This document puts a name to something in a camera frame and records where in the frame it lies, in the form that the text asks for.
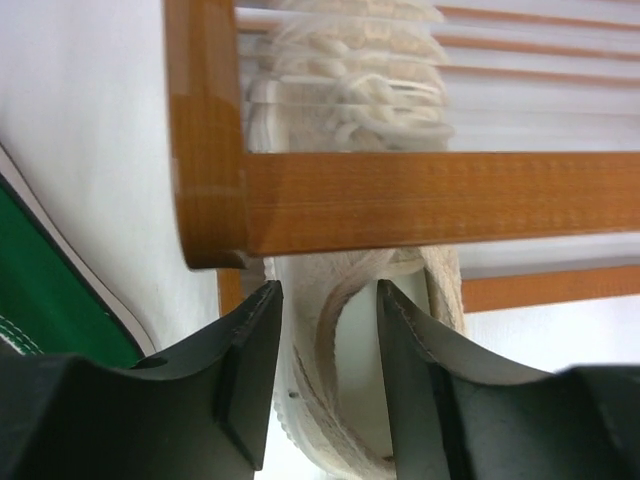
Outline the green sneaker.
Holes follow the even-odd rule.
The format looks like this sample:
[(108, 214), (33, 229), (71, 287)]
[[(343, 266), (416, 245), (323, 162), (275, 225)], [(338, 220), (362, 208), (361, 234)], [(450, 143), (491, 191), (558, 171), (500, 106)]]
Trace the green sneaker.
[(1, 155), (1, 346), (23, 355), (80, 354), (129, 367), (156, 349), (143, 324), (55, 226), (7, 153)]

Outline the beige sneaker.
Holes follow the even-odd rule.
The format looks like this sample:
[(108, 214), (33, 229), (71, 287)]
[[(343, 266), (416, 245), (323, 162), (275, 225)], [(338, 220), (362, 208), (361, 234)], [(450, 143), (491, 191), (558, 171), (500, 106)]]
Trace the beige sneaker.
[(247, 146), (287, 153), (281, 202), (291, 252), (264, 262), (284, 293), (274, 405), (287, 436), (340, 479), (396, 475), (376, 332), (376, 285), (394, 282), (464, 333), (461, 273), (448, 245), (388, 248), (405, 230), (393, 155), (441, 153), (453, 127), (449, 61), (429, 1), (272, 1), (277, 23), (246, 51)]

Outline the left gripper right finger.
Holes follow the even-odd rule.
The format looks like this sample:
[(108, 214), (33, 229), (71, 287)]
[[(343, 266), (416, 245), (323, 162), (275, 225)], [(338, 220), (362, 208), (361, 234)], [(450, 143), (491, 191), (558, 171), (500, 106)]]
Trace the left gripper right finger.
[(639, 369), (547, 373), (432, 318), (377, 285), (377, 325), (401, 479), (635, 479)]

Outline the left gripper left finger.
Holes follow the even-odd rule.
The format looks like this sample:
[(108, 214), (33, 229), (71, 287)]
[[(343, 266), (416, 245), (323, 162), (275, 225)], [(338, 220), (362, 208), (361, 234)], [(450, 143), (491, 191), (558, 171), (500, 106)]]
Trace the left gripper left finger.
[(5, 479), (250, 479), (264, 462), (283, 293), (131, 369), (78, 355), (1, 359)]

